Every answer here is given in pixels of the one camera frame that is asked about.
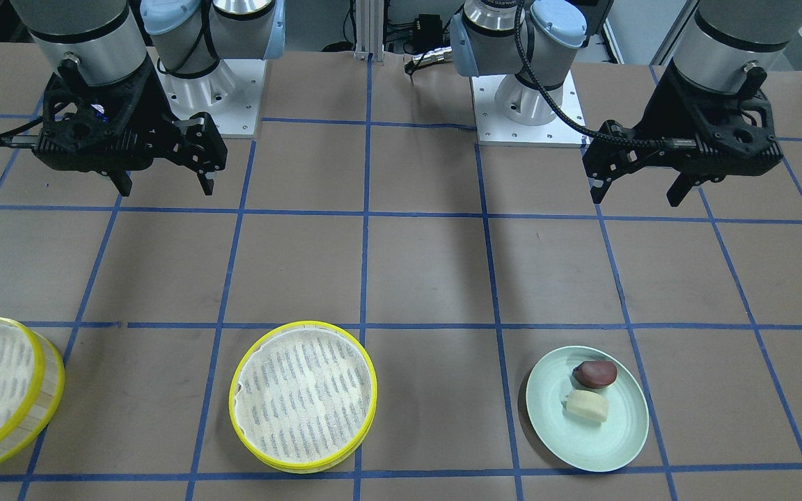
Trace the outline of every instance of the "plate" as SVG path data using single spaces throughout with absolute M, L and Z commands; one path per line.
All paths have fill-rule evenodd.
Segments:
M 591 390 L 608 400 L 608 421 L 593 422 L 565 409 L 571 390 L 587 390 L 571 372 L 581 362 L 608 360 L 618 367 L 615 383 Z M 537 362 L 525 389 L 528 417 L 540 440 L 564 462 L 610 472 L 633 461 L 649 435 L 649 406 L 636 379 L 621 362 L 587 346 L 565 346 Z

